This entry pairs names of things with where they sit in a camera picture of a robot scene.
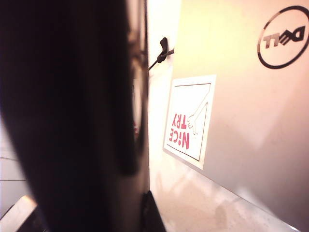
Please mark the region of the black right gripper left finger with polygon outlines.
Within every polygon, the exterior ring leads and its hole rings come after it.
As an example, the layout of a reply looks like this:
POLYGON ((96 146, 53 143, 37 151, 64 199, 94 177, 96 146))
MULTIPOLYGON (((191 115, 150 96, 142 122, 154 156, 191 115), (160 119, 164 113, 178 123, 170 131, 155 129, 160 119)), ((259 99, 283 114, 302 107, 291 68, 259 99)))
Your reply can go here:
POLYGON ((126 2, 3 0, 0 110, 51 232, 137 232, 126 2))

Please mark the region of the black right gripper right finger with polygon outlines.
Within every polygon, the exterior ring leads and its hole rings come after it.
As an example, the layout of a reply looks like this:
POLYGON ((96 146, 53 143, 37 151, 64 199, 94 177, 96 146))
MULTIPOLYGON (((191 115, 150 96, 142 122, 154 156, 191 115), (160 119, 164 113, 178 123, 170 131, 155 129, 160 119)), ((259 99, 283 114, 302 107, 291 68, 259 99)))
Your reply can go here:
POLYGON ((143 232, 166 232, 152 192, 143 195, 141 222, 143 232))

